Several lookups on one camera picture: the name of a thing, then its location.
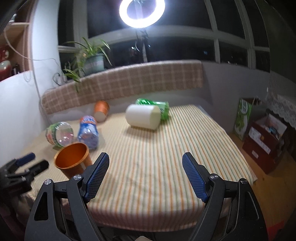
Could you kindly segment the blue label plastic bottle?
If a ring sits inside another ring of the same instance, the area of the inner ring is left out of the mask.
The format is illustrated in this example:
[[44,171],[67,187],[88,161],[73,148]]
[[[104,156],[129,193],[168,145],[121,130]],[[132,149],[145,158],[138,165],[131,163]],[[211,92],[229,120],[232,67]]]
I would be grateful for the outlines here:
[[87,145],[91,150],[98,147],[99,132],[93,116],[86,115],[81,118],[77,139],[79,142]]

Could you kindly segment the potted spider plant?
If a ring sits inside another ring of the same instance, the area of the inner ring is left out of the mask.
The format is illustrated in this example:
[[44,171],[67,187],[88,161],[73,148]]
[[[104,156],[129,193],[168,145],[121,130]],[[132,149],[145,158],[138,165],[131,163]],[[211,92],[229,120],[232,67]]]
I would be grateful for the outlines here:
[[92,43],[86,40],[85,37],[83,37],[82,40],[84,43],[67,41],[62,44],[79,45],[79,50],[75,54],[74,60],[71,62],[66,62],[63,69],[64,75],[74,81],[74,86],[77,93],[79,93],[79,87],[82,83],[82,78],[104,71],[106,69],[106,62],[109,64],[109,66],[112,65],[107,54],[107,51],[110,51],[111,48],[105,40],[100,39],[100,44]]

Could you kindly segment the striped yellow towel cover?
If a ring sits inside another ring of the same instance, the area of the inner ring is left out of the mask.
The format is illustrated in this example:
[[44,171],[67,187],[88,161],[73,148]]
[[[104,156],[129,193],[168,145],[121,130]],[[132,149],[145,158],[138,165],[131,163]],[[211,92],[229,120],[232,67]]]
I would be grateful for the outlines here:
[[204,203],[182,166],[190,152],[210,173],[229,181],[256,176],[225,130],[195,105],[170,108],[156,131],[132,128],[124,113],[98,126],[99,146],[90,153],[110,157],[97,196],[88,203],[95,222],[143,232],[170,232],[194,226]]

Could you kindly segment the white cylindrical cup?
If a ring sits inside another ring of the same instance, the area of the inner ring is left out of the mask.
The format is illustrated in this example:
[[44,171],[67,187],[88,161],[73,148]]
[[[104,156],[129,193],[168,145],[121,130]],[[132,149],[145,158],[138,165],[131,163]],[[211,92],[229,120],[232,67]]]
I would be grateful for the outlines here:
[[131,104],[125,111],[125,119],[130,126],[154,131],[161,122],[161,111],[155,105]]

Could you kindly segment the wooden shelf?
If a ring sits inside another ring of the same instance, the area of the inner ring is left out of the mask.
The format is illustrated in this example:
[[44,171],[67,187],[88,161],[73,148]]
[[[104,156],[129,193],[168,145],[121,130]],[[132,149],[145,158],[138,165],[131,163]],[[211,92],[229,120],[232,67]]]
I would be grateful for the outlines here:
[[29,16],[17,13],[1,34],[1,61],[9,61],[11,65],[7,77],[30,70],[29,29]]

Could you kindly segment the green paper shopping bag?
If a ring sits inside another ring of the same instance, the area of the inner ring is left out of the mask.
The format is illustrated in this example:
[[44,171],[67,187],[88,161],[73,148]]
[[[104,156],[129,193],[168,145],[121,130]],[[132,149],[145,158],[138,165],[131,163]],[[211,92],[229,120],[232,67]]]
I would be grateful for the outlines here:
[[251,123],[264,114],[264,105],[259,97],[240,98],[234,123],[234,134],[243,141]]

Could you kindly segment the small orange paper cup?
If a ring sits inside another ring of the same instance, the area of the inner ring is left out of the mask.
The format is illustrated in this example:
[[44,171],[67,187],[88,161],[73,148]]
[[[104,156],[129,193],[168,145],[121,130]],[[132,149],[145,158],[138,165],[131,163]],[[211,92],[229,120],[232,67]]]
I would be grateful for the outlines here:
[[108,116],[108,112],[109,112],[109,104],[104,100],[100,100],[96,102],[96,104],[94,105],[93,117],[98,123],[101,123],[106,120]]

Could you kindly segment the brown plaid blanket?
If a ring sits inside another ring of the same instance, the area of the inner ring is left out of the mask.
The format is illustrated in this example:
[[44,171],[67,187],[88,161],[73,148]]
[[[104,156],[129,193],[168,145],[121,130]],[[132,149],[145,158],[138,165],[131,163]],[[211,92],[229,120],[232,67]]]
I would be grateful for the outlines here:
[[199,60],[158,61],[122,66],[95,73],[45,92],[41,104],[46,114],[70,108],[152,92],[203,87]]

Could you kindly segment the white lace cloth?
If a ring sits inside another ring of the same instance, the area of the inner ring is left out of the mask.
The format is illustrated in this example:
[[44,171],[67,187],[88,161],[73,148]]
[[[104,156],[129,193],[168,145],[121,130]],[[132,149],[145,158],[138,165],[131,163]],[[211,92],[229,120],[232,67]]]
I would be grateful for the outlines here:
[[295,97],[269,92],[266,97],[268,108],[295,128]]

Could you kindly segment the red cardboard box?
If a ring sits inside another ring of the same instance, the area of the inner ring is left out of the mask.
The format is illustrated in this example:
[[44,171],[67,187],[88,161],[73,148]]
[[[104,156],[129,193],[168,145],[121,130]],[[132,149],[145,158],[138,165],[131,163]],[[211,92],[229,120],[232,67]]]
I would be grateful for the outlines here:
[[279,164],[285,148],[287,126],[272,114],[252,123],[243,143],[243,150],[266,174]]

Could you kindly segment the large orange paper cup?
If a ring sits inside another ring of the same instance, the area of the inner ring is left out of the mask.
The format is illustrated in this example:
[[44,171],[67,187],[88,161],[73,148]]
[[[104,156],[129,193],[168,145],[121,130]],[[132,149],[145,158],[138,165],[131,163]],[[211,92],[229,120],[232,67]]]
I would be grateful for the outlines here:
[[82,174],[92,165],[89,148],[84,143],[71,143],[59,150],[54,157],[54,164],[68,179]]

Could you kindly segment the grapefruit label clear cup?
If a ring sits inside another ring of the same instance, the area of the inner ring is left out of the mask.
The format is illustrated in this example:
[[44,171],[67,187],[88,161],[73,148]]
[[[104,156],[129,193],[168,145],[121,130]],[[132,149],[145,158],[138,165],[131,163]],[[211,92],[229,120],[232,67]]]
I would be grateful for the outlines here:
[[65,147],[74,140],[74,131],[67,122],[58,122],[50,125],[45,132],[47,141],[56,147]]

